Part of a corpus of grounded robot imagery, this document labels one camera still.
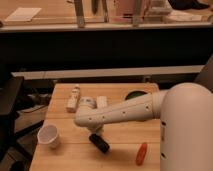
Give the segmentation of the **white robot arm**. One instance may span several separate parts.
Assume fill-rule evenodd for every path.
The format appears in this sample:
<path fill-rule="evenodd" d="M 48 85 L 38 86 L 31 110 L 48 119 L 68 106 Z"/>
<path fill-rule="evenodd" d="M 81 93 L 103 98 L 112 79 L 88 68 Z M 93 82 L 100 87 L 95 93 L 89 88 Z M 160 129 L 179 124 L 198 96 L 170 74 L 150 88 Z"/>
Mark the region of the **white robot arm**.
<path fill-rule="evenodd" d="M 160 171 L 213 171 L 213 92 L 196 83 L 94 108 L 80 100 L 74 123 L 94 128 L 104 124 L 158 119 Z"/>

